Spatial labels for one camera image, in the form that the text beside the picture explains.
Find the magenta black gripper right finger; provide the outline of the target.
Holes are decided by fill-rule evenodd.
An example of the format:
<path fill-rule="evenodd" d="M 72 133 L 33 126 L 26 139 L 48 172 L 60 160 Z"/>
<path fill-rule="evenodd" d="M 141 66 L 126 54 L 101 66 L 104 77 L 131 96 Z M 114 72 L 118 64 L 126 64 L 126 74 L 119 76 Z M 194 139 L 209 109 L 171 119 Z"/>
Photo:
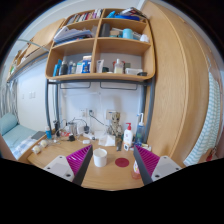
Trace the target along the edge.
<path fill-rule="evenodd" d="M 160 157 L 140 146 L 134 147 L 134 157 L 137 162 L 143 184 L 147 185 L 152 183 L 152 174 Z"/>

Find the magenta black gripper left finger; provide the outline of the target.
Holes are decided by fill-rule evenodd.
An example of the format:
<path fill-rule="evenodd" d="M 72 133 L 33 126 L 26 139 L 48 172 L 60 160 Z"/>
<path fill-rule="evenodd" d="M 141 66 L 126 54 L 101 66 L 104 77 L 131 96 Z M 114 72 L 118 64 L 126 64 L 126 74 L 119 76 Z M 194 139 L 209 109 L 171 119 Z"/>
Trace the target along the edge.
<path fill-rule="evenodd" d="M 70 168 L 74 173 L 73 183 L 80 186 L 85 177 L 87 168 L 93 155 L 93 148 L 88 145 L 66 157 Z"/>

